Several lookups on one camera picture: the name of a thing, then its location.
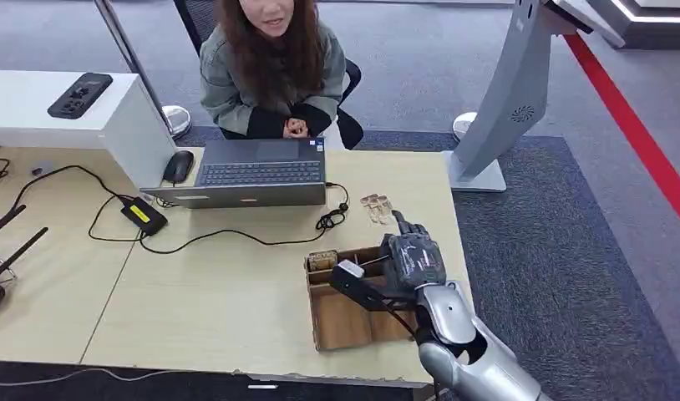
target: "red stripe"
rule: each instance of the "red stripe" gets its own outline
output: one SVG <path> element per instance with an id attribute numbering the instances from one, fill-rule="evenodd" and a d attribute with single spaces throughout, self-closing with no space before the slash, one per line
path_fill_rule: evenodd
<path id="1" fill-rule="evenodd" d="M 596 56 L 578 34 L 565 35 L 566 42 L 576 56 L 596 92 L 601 96 L 611 116 L 616 121 L 640 161 L 655 180 L 680 218 L 680 176 L 637 117 L 626 98 L 598 62 Z"/>

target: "green jacket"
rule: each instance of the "green jacket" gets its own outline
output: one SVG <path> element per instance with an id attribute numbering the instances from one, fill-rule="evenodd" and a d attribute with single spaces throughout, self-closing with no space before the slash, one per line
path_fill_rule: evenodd
<path id="1" fill-rule="evenodd" d="M 242 82 L 232 63 L 234 54 L 225 34 L 217 26 L 200 49 L 202 106 L 222 129 L 248 138 L 281 138 L 283 125 L 290 117 L 304 119 L 311 135 L 322 133 L 335 120 L 343 96 L 345 54 L 335 34 L 320 23 L 320 38 L 325 49 L 322 87 L 318 93 L 295 93 L 295 101 L 281 101 L 272 109 L 259 102 Z"/>

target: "speaker grille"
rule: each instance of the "speaker grille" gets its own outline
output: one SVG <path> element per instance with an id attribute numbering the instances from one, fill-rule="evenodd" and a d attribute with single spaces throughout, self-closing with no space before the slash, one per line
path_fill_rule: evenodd
<path id="1" fill-rule="evenodd" d="M 535 116 L 535 108 L 532 106 L 521 106 L 512 112 L 510 119 L 516 123 L 524 123 Z"/>

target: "woman's hands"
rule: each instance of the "woman's hands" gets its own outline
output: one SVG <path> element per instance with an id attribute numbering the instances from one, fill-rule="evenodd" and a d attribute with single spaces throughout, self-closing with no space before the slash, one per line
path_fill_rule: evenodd
<path id="1" fill-rule="evenodd" d="M 302 119 L 288 119 L 283 125 L 284 138 L 307 138 L 308 126 Z"/>

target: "tabletop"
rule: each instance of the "tabletop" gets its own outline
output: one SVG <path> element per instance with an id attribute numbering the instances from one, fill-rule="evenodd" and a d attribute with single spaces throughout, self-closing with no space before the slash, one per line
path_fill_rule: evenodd
<path id="1" fill-rule="evenodd" d="M 192 148 L 196 159 L 202 149 Z M 194 175 L 188 184 L 194 182 Z M 313 343 L 303 261 L 313 251 L 376 246 L 385 232 L 360 198 L 387 195 L 405 217 L 427 227 L 441 246 L 449 277 L 470 294 L 454 204 L 441 154 L 327 152 L 327 179 L 347 187 L 344 224 L 318 241 L 261 246 L 234 235 L 198 241 L 162 256 L 136 245 L 83 362 L 249 373 L 281 378 L 331 378 L 430 383 L 408 341 L 318 352 Z M 328 189 L 326 206 L 162 211 L 170 224 L 147 245 L 169 250 L 194 236 L 233 228 L 266 241 L 317 234 L 318 217 L 344 194 Z"/>
<path id="2" fill-rule="evenodd" d="M 12 161 L 0 181 L 0 218 L 36 165 L 82 165 L 114 191 L 135 188 L 105 150 L 1 148 Z M 40 228 L 49 231 L 13 266 L 18 276 L 0 305 L 0 360 L 78 363 L 132 244 L 93 241 L 87 230 L 109 198 L 89 175 L 68 170 L 33 185 L 27 206 L 0 231 L 0 258 L 12 255 Z M 133 238 L 136 227 L 111 202 L 97 226 L 100 236 Z"/>

